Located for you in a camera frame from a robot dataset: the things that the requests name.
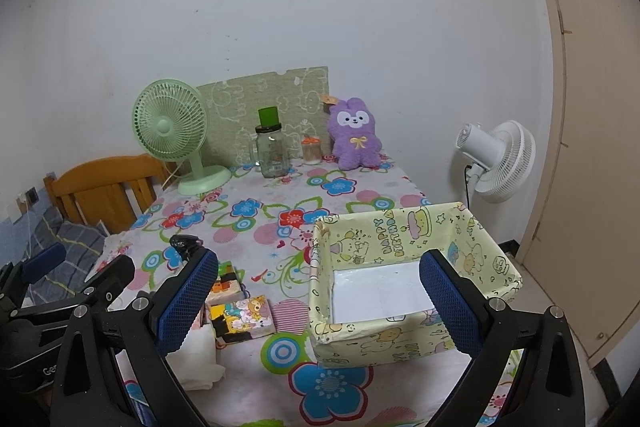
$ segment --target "stuffed animal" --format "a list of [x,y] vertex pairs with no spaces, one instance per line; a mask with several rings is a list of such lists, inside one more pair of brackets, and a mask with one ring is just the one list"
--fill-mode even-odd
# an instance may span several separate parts
[[343,171],[380,165],[382,142],[376,136],[376,120],[359,98],[332,105],[327,131],[334,139],[334,156]]

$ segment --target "plaid fabric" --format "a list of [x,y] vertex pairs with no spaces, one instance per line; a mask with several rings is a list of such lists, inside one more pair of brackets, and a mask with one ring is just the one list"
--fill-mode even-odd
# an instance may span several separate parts
[[[39,254],[54,243],[66,248],[66,259],[48,275],[29,286],[27,295],[34,304],[59,301],[76,294],[84,285],[84,278],[102,254],[104,236],[94,227],[64,221],[60,211],[48,208],[30,237],[31,256]],[[26,248],[23,259],[29,257]]]

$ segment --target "green cap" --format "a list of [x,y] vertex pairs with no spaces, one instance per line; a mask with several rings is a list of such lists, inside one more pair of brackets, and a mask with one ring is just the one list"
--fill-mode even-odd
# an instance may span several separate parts
[[260,118],[260,125],[263,127],[273,127],[280,123],[278,108],[275,106],[258,109],[258,117]]

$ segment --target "green patterned board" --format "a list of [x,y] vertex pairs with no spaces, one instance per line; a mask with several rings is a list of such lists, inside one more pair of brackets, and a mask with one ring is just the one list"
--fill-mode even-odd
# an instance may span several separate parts
[[326,131],[328,115],[320,95],[329,93],[327,67],[252,74],[198,87],[209,115],[209,132],[202,147],[204,165],[249,163],[249,139],[259,124],[258,109],[276,105],[291,158],[302,158],[305,134],[322,139],[322,152],[331,152]]

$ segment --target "fan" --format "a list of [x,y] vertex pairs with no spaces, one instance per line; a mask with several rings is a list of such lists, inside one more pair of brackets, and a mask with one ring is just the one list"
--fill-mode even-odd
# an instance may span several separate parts
[[180,194],[209,192],[231,178],[231,172],[220,165],[202,166],[207,112],[200,93],[188,84],[156,80],[146,86],[133,106],[132,119],[136,138],[151,156],[164,162],[189,159],[191,173],[180,180]]
[[456,148],[474,162],[465,173],[469,202],[474,192],[490,203],[508,200],[525,182],[536,158],[533,136],[513,120],[491,133],[466,123]]

